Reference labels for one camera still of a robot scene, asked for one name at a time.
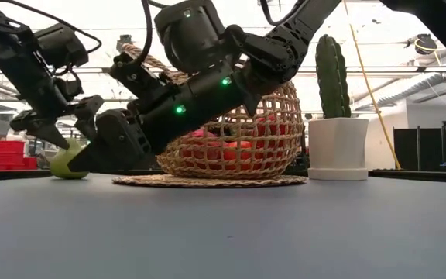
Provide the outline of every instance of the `table surface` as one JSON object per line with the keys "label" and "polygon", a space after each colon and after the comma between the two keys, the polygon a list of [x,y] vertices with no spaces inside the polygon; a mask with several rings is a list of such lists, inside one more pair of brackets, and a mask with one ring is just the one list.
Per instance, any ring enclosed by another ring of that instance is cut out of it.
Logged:
{"label": "table surface", "polygon": [[0,181],[0,279],[446,278],[446,184]]}

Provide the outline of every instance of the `red container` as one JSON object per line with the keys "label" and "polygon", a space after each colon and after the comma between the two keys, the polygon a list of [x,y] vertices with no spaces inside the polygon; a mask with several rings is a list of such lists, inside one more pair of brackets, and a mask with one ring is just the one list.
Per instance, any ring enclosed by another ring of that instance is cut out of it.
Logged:
{"label": "red container", "polygon": [[23,152],[20,153],[0,153],[0,165],[24,165]]}
{"label": "red container", "polygon": [[24,171],[26,165],[0,165],[0,171]]}
{"label": "red container", "polygon": [[14,140],[0,140],[0,153],[23,153],[25,143]]}
{"label": "red container", "polygon": [[23,162],[27,170],[37,169],[37,160],[35,157],[25,157],[23,158]]}

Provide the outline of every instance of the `white pot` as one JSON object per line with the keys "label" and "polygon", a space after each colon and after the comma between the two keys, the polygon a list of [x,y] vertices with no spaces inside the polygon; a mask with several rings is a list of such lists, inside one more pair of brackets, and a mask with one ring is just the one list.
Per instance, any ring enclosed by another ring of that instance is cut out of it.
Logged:
{"label": "white pot", "polygon": [[310,179],[360,181],[368,178],[364,145],[368,119],[309,121]]}

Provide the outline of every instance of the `woven basket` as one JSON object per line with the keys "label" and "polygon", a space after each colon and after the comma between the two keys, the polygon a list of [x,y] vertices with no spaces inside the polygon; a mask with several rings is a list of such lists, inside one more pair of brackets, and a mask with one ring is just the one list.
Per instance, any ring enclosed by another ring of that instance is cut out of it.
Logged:
{"label": "woven basket", "polygon": [[[141,52],[132,44],[124,44],[122,50],[132,57]],[[162,70],[178,84],[188,79],[154,57],[148,56],[145,64]],[[262,97],[253,118],[240,107],[175,139],[157,156],[158,164],[179,177],[266,179],[280,175],[300,147],[304,124],[299,102],[289,81]]]}

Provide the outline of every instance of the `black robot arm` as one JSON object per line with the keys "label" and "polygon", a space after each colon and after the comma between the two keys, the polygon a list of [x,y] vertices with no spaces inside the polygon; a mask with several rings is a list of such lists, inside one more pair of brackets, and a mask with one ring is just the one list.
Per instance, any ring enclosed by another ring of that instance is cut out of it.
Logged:
{"label": "black robot arm", "polygon": [[[223,28],[210,0],[164,8],[154,22],[166,55],[172,65],[194,76],[174,84],[127,53],[117,56],[110,75],[138,99],[127,109],[98,115],[98,136],[69,168],[128,170],[148,153],[162,153],[171,140],[240,105],[255,115],[262,95],[295,76],[313,35],[339,2],[301,1],[294,14],[264,37],[235,25]],[[249,59],[236,67],[242,54]]]}
{"label": "black robot arm", "polygon": [[76,76],[75,81],[65,81],[47,66],[67,67],[73,73],[72,66],[87,62],[87,51],[71,28],[56,24],[33,33],[0,11],[0,70],[19,92],[16,97],[32,108],[10,122],[15,131],[26,130],[29,135],[67,149],[68,143],[56,122],[62,116],[75,115],[75,126],[86,137],[94,138],[94,115],[104,101],[95,95],[71,104],[83,93],[80,79]]}

